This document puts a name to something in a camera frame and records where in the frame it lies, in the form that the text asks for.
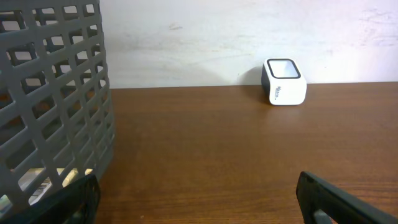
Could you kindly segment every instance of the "wooden table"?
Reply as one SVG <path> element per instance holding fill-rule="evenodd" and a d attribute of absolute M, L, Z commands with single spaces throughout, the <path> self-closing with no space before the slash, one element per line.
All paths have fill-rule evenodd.
<path fill-rule="evenodd" d="M 260 86 L 112 97 L 97 223 L 303 223 L 302 170 L 398 217 L 398 83 L 309 85 L 299 106 Z"/>

